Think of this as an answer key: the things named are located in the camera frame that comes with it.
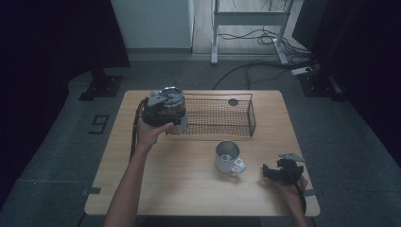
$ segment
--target power strip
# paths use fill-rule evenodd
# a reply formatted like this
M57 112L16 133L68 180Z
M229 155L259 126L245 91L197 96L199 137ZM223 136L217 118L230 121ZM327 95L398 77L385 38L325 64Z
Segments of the power strip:
M312 72L313 72L313 69L311 67L305 67L305 68L291 70L291 75L298 76L298 75L302 75L302 74L310 74Z

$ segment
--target metal mug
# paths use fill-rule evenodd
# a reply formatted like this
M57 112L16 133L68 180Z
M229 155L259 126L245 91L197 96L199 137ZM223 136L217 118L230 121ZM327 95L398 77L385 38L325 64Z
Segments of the metal mug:
M216 168L224 173L242 173L245 164L239 158L239 147L233 141L221 141L216 147Z

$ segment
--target black curtain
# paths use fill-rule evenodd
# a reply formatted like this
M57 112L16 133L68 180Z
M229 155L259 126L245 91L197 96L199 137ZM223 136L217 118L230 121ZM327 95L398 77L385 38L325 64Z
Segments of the black curtain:
M109 0L0 2L0 204L57 118L68 81L130 67Z

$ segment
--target gray floor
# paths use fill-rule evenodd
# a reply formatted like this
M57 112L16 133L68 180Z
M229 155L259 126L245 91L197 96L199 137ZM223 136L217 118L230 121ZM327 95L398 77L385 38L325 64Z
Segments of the gray floor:
M212 89L228 71L249 61L222 57L212 66L207 56L131 56L132 69L108 69L124 76L117 97L78 101L91 82L84 74L70 82L70 95L45 141L13 187L0 214L0 226L78 226L119 104L132 89ZM316 226L401 226L401 170L348 102L305 97L289 72L257 66L250 70L254 90L279 90L288 107L321 214ZM218 89L245 89L243 71ZM109 115L103 134L92 122ZM104 217L85 216L80 226L100 226ZM291 226L288 217L260 218L261 226Z

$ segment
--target mug handle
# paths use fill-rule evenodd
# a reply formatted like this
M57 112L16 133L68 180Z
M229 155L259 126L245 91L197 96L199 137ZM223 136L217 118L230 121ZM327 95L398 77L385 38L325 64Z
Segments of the mug handle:
M242 173L243 171L245 171L245 164L244 164L244 162L242 161L242 159L240 159L240 158L237 158L235 161L234 161L234 163L235 163L235 167L232 169L232 171L234 172L234 173Z

